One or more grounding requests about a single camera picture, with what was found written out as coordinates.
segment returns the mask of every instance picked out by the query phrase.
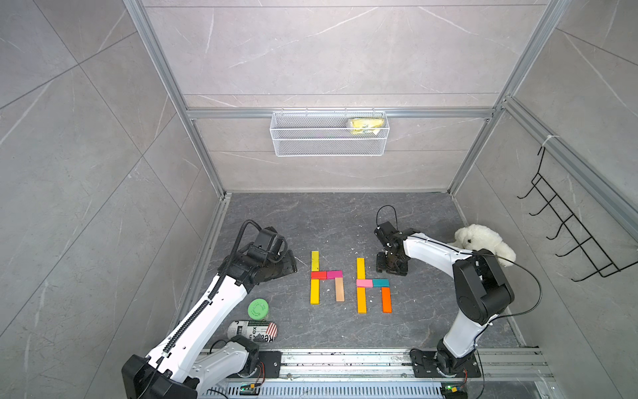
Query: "white teddy bear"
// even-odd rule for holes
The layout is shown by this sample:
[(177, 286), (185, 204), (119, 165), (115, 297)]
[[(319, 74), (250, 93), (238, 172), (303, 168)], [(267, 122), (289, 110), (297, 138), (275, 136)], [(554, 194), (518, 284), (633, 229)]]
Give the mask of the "white teddy bear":
[[(461, 227), (454, 233), (455, 242), (450, 245), (456, 248), (478, 251), (486, 249), (491, 253), (502, 256), (509, 260), (516, 261), (516, 253), (503, 242), (501, 236), (486, 226), (470, 225), (469, 227)], [(511, 266), (512, 263), (506, 260), (498, 259), (501, 266)]]

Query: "green can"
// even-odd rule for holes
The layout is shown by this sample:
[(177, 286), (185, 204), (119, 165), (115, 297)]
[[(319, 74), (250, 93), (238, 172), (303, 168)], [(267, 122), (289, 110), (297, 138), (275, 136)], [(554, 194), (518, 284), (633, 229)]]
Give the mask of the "green can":
[(248, 305), (248, 315), (253, 320), (264, 320), (268, 317), (268, 302), (258, 298)]

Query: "white zip tie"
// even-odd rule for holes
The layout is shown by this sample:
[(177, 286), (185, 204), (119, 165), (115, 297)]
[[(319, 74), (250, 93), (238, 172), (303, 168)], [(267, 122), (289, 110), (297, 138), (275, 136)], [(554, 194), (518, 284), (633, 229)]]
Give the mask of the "white zip tie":
[(545, 143), (547, 143), (547, 141), (549, 139), (551, 139), (552, 137), (559, 137), (560, 138), (560, 136), (557, 136), (557, 135), (547, 135), (547, 138), (545, 139), (545, 141), (543, 141), (543, 144), (541, 144), (540, 146), (541, 147), (545, 147)]

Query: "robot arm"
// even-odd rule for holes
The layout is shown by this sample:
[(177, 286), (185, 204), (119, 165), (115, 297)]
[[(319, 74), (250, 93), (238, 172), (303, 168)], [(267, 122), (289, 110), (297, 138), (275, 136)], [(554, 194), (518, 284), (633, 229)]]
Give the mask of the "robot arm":
[[(254, 243), (238, 249), (248, 224), (255, 225), (259, 234)], [(283, 236), (272, 227), (261, 229), (255, 222), (244, 222), (233, 251), (186, 318), (145, 358), (133, 355), (122, 367), (126, 396), (195, 399), (228, 375), (251, 375), (259, 346), (243, 336), (233, 337), (223, 348), (202, 359), (197, 357), (230, 311), (255, 285), (295, 272), (295, 257)]]
[(514, 300), (514, 291), (490, 251), (463, 251), (408, 229), (400, 232), (390, 222), (375, 234), (385, 250), (377, 255), (376, 269), (407, 275), (408, 261), (419, 259), (454, 279), (459, 313), (450, 331), (437, 345), (439, 372), (453, 376), (473, 354), (476, 340), (487, 324)]

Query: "white wire basket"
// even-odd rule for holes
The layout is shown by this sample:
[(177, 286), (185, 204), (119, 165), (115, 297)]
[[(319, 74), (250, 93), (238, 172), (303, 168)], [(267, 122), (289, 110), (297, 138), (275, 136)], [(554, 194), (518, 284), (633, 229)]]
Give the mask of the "white wire basket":
[[(355, 118), (383, 119), (376, 128), (353, 129)], [(390, 126), (384, 112), (281, 111), (271, 119), (272, 144), (277, 156), (383, 155)]]

